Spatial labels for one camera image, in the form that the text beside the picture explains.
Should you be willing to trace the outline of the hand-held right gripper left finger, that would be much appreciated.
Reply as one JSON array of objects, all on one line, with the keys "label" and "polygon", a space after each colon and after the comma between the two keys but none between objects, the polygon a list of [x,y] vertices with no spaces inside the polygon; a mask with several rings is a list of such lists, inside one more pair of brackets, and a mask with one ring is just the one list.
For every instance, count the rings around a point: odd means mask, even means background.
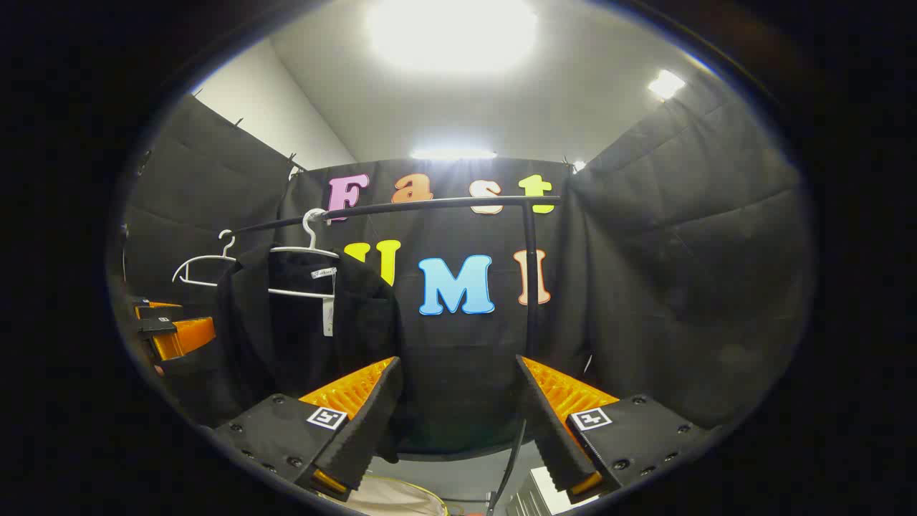
[{"label": "hand-held right gripper left finger", "polygon": [[346,502],[390,436],[402,389],[400,358],[388,357],[301,398],[270,395],[215,438],[300,489]]}]

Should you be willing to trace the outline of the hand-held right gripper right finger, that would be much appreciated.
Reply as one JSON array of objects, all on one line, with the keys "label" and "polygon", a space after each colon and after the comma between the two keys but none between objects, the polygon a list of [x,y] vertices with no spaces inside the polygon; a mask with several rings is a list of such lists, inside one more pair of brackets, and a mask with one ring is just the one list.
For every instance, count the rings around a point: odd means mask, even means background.
[{"label": "hand-held right gripper right finger", "polygon": [[632,489],[687,461],[709,430],[649,395],[616,398],[517,356],[523,407],[538,453],[570,502]]}]

